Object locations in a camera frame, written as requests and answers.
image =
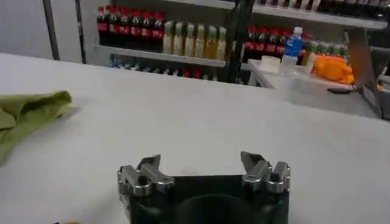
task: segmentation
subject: plastic bottle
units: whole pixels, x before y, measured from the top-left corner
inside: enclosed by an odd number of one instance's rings
[[[175,29],[173,54],[183,55],[183,23],[177,22]]]
[[[224,61],[226,55],[226,29],[225,27],[219,28],[219,39],[217,48],[217,60]]]
[[[281,75],[293,74],[295,71],[299,52],[303,45],[301,34],[302,28],[295,27],[294,33],[287,39],[285,53],[283,54],[279,68],[279,73],[281,73]]]
[[[97,22],[97,31],[99,32],[99,42],[100,44],[107,44],[107,38],[108,38],[107,17],[105,16],[103,6],[99,6],[98,10],[99,11],[97,13],[96,22]]]
[[[164,39],[163,39],[163,53],[172,53],[172,21],[168,21],[164,24]]]
[[[195,40],[194,57],[203,57],[205,46],[205,27],[199,24],[197,27],[197,36]]]
[[[208,37],[206,41],[206,47],[205,47],[205,53],[204,57],[209,59],[215,59],[216,58],[216,28],[215,26],[210,25],[208,27]]]
[[[152,48],[155,50],[161,50],[163,47],[165,15],[162,13],[156,13],[154,17],[155,21],[152,30]]]
[[[187,25],[187,36],[185,38],[184,56],[192,57],[194,53],[194,24]]]

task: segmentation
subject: white wall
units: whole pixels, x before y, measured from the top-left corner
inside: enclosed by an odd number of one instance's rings
[[[2,0],[0,52],[52,59],[41,0]]]

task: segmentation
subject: soda bottle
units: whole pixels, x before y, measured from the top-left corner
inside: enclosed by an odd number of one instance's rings
[[[119,42],[126,45],[130,35],[130,19],[127,16],[127,10],[122,9],[121,19],[119,21]]]
[[[258,29],[258,34],[256,36],[255,42],[255,50],[253,53],[253,58],[257,60],[261,60],[261,56],[263,56],[265,51],[265,46],[267,43],[268,32],[265,27],[261,27]]]
[[[277,30],[272,30],[271,35],[269,36],[268,43],[266,45],[266,54],[269,56],[275,56],[276,46],[279,41],[279,33]]]
[[[245,42],[245,51],[243,56],[243,62],[247,63],[248,58],[253,58],[255,50],[255,40],[256,40],[256,27],[248,27],[248,37]]]
[[[141,25],[141,42],[146,49],[151,48],[152,40],[152,17],[149,12],[143,13],[143,21]]]
[[[97,31],[99,32],[99,41],[100,44],[107,44],[107,33],[108,33],[108,22],[107,18],[104,15],[104,8],[103,6],[99,6],[97,13]]]
[[[119,35],[119,18],[116,15],[116,9],[111,8],[110,19],[108,20],[109,32],[110,32],[110,42],[114,45],[118,44],[118,35]]]
[[[139,11],[134,11],[130,22],[130,41],[136,46],[141,41],[141,16]]]
[[[152,45],[155,50],[161,50],[163,46],[165,15],[156,13],[154,17],[155,20],[152,29]]]
[[[283,30],[281,32],[281,35],[280,35],[280,38],[278,41],[278,45],[276,47],[276,56],[278,58],[282,58],[283,54],[285,53],[285,46],[286,46],[287,38],[288,38],[288,32]]]

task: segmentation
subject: bottle label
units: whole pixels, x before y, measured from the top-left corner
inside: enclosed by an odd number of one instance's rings
[[[276,45],[275,44],[268,44],[266,47],[266,52],[273,53],[275,52]]]
[[[164,53],[171,54],[171,39],[170,37],[164,37],[163,39]]]
[[[255,48],[255,43],[253,42],[245,42],[245,48],[248,50],[253,50]]]
[[[276,53],[283,54],[284,52],[285,52],[285,47],[284,46],[277,46],[276,47]]]
[[[218,43],[217,59],[218,60],[225,59],[225,52],[226,52],[226,43],[225,42]]]
[[[195,57],[201,58],[203,56],[203,40],[196,40]]]
[[[141,35],[141,29],[138,27],[132,26],[130,31],[131,31],[131,34],[135,37],[138,37],[139,35]]]
[[[150,38],[152,36],[152,31],[150,29],[141,29],[141,36],[145,38]]]
[[[119,26],[115,24],[110,24],[110,33],[119,33]]]
[[[155,38],[155,39],[161,39],[161,38],[163,38],[163,36],[164,36],[164,32],[161,31],[161,30],[153,30],[152,36],[153,36],[153,38]]]
[[[108,31],[107,23],[98,23],[97,30],[98,31]]]
[[[129,26],[120,26],[119,33],[123,34],[123,35],[128,35],[130,33],[130,27]]]
[[[265,47],[265,44],[264,44],[264,43],[256,43],[256,44],[255,44],[255,50],[256,50],[256,51],[263,51],[263,50],[264,50],[264,47]]]

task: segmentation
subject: black pole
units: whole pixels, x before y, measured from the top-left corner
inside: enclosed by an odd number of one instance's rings
[[[46,18],[46,24],[48,25],[49,39],[51,52],[53,54],[53,59],[59,61],[60,53],[58,52],[57,38],[55,37],[54,21],[53,21],[53,12],[51,10],[50,0],[42,0],[44,17]]]
[[[250,22],[250,16],[252,14],[252,8],[254,6],[254,0],[236,0],[236,6],[233,9],[237,10],[233,15],[232,23],[235,25],[235,50],[230,56],[230,60],[227,65],[227,76],[224,82],[237,83],[238,74],[241,70],[241,51],[243,44],[247,38],[247,30]]]

